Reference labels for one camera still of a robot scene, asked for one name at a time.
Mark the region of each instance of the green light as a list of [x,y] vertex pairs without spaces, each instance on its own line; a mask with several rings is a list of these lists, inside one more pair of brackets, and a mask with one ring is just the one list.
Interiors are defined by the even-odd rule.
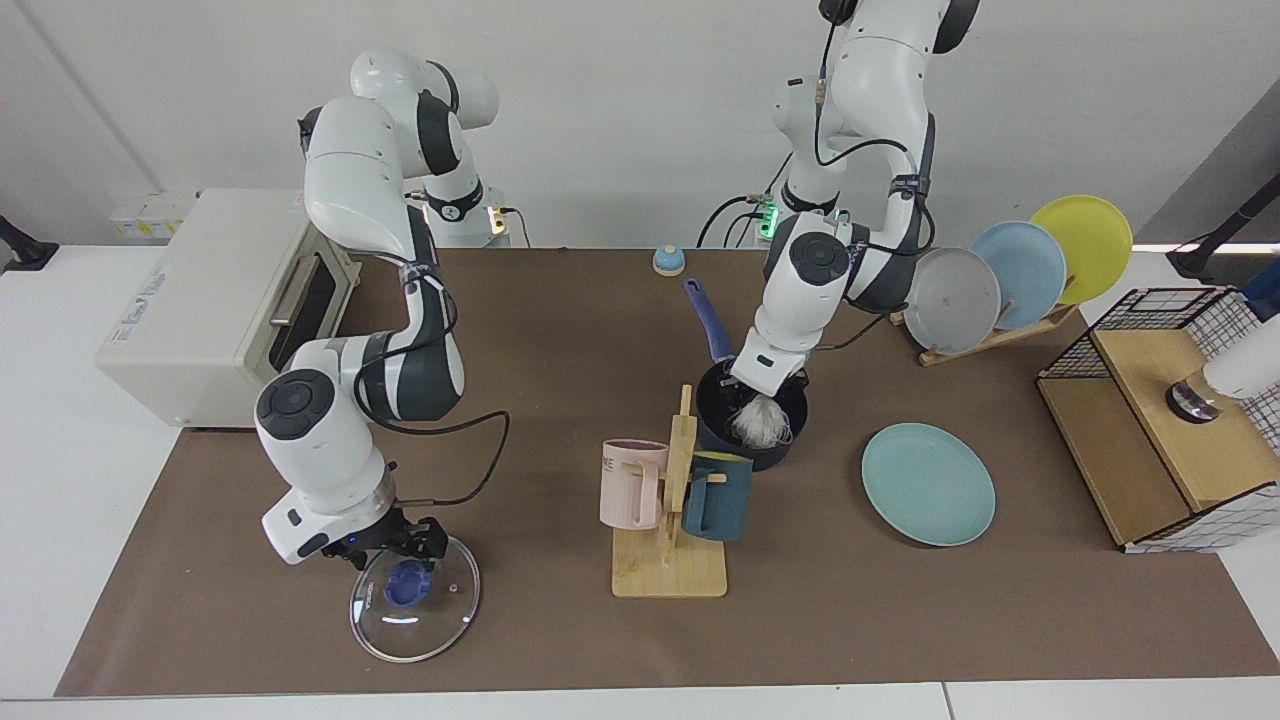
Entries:
[[756,206],[756,211],[764,215],[760,218],[760,224],[756,225],[759,228],[760,238],[773,240],[773,228],[777,225],[778,220],[778,206],[773,202],[762,202]]

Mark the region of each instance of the wooden box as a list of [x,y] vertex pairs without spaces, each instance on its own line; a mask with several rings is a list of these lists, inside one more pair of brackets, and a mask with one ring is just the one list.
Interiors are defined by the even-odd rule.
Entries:
[[1234,291],[1130,292],[1037,384],[1126,552],[1212,552],[1280,523],[1280,392],[1212,423],[1176,418],[1166,388],[1258,324]]

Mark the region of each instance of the white bristle brush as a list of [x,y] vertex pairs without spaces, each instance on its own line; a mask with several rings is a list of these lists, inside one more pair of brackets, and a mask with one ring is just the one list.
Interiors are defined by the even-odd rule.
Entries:
[[791,421],[772,397],[756,393],[730,418],[730,428],[748,450],[772,450],[791,442]]

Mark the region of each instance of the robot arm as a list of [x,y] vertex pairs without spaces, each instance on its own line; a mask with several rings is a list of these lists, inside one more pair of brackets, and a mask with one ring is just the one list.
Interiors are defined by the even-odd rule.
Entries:
[[[493,120],[497,95],[484,76],[454,77],[394,51],[357,58],[352,90],[302,120],[303,201],[330,240],[399,265],[408,327],[303,345],[264,388],[255,424],[292,486],[262,516],[275,551],[291,564],[321,551],[364,568],[367,550],[431,560],[448,542],[433,519],[413,525],[396,507],[366,413],[378,421],[438,420],[462,396],[454,313],[433,237],[490,240],[485,191],[461,132]],[[402,179],[419,174],[425,210],[402,192]]]
[[[815,77],[796,78],[774,105],[774,123],[792,146],[781,196],[795,214],[778,224],[765,265],[764,297],[731,370],[758,392],[773,396],[804,366],[841,299],[877,314],[906,299],[915,274],[913,252],[919,247],[918,193],[928,192],[933,158],[924,72],[932,54],[959,44],[977,5],[977,0],[819,4],[833,24],[837,60],[829,87]],[[824,104],[828,91],[832,102]],[[850,138],[884,138],[905,147],[878,147],[893,178],[879,229],[846,222],[837,213],[846,161],[832,161],[838,156],[832,143]],[[813,274],[805,263],[813,261],[809,254],[818,247],[817,237],[824,238],[822,246],[840,245],[845,272],[823,275],[820,283],[805,282],[805,273]]]

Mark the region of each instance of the wooden mug stand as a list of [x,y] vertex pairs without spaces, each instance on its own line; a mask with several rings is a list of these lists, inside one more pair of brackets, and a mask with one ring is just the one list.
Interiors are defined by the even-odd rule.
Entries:
[[[1066,284],[1062,287],[1062,291],[1066,292],[1066,288],[1071,287],[1071,282],[1074,281],[1075,281],[1074,275],[1066,278]],[[1005,314],[1012,309],[1012,306],[1014,306],[1012,301],[1006,302],[1005,306],[1000,309],[1000,315],[996,318],[996,322],[998,323],[1001,318],[1004,318]],[[1050,311],[1048,315],[1044,316],[1044,319],[1039,320],[1038,323],[1027,325],[1025,328],[1018,328],[1016,331],[1001,331],[1001,329],[991,331],[991,334],[987,336],[987,340],[982,341],[977,347],[966,352],[960,352],[956,355],[942,355],[938,352],[937,346],[934,346],[922,352],[916,360],[920,363],[920,365],[929,368],[932,365],[946,363],[947,360],[955,360],[957,357],[975,355],[984,350],[991,350],[992,347],[1000,347],[1001,345],[1007,345],[1010,342],[1043,334],[1061,325],[1062,322],[1066,320],[1071,315],[1071,313],[1074,313],[1078,307],[1079,305],[1059,304],[1053,307],[1053,310]],[[902,325],[906,322],[902,318],[901,313],[893,313],[892,315],[888,316],[888,319],[895,325]]]
[[[690,536],[681,528],[689,488],[698,418],[690,415],[692,386],[680,393],[680,413],[671,419],[671,451],[662,483],[662,519],[652,530],[613,529],[613,594],[616,597],[722,597],[728,592],[724,543]],[[640,466],[625,464],[639,474]],[[713,474],[708,482],[726,482]]]

